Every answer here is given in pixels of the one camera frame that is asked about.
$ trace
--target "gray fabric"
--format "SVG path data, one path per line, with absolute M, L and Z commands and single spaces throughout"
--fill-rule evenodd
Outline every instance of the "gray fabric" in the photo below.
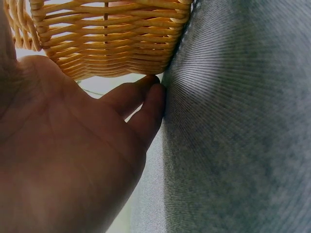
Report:
M 197 0 L 133 233 L 311 233 L 311 1 Z

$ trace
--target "skin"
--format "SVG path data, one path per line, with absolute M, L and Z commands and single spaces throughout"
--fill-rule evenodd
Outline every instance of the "skin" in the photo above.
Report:
M 0 27 L 0 232 L 104 232 L 141 176 L 164 87 L 146 76 L 93 99 L 48 58 L 16 60 L 3 12 Z

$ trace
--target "finger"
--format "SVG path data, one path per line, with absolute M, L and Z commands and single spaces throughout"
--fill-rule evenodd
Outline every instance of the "finger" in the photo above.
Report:
M 145 100 L 152 85 L 159 83 L 156 75 L 147 75 L 135 83 L 124 83 L 100 98 L 124 119 L 131 115 Z
M 4 59 L 16 60 L 12 31 L 4 12 L 3 0 L 0 0 L 0 62 Z
M 18 78 L 16 52 L 12 32 L 0 0 L 0 105 L 6 105 L 16 92 Z
M 149 148 L 160 128 L 165 109 L 165 88 L 154 85 L 147 95 L 142 108 L 128 121 L 128 125 L 136 132 L 146 148 Z

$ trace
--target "wicker basket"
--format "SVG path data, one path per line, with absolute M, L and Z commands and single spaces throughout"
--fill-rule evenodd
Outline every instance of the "wicker basket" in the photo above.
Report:
M 65 74 L 77 80 L 163 72 L 189 18 L 192 3 L 28 1 L 4 0 L 15 46 L 44 49 Z

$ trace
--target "textured cloth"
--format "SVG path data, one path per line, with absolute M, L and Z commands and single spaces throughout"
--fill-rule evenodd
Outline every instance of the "textured cloth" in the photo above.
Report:
M 311 233 L 311 1 L 197 0 L 133 233 Z

